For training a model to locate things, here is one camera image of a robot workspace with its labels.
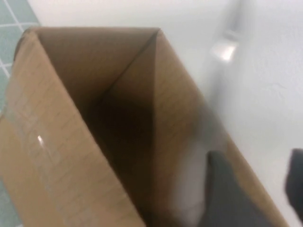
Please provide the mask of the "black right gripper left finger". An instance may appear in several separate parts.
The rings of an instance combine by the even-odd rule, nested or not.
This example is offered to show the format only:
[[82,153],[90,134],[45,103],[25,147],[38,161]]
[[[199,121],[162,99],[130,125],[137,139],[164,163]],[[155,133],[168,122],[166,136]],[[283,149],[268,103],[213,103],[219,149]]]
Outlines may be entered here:
[[201,227],[268,227],[270,221],[240,187],[223,152],[207,154]]

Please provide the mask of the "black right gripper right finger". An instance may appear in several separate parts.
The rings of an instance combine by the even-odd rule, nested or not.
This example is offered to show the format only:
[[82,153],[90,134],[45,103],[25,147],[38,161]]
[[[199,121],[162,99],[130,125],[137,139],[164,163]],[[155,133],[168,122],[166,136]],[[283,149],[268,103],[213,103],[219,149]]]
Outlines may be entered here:
[[303,223],[303,149],[294,148],[289,160],[285,181],[285,192],[289,204]]

